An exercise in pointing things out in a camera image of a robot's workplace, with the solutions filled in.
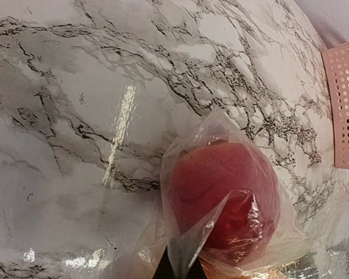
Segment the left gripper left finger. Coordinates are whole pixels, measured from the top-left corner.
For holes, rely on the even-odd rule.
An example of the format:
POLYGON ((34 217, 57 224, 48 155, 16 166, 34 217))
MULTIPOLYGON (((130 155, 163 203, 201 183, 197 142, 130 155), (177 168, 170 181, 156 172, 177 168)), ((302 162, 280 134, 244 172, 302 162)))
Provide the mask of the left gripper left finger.
POLYGON ((165 248, 161 260, 156 268, 153 279, 174 279, 174 272, 168 257, 168 248, 165 248))

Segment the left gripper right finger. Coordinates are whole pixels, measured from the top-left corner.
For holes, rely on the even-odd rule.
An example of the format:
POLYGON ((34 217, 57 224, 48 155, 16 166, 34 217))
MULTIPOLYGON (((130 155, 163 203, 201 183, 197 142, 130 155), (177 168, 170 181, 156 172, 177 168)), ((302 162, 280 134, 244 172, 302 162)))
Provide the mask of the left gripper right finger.
POLYGON ((188 279, 206 279, 206 274, 197 255, 191 260, 188 279))

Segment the clear zip top bag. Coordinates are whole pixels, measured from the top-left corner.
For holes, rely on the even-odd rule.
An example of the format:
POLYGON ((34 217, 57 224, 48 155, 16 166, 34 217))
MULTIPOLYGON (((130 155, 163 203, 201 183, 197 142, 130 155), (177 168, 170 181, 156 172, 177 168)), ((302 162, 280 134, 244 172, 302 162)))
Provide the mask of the clear zip top bag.
POLYGON ((349 278, 349 187, 300 223, 262 151, 218 110, 177 137, 129 278, 349 278))

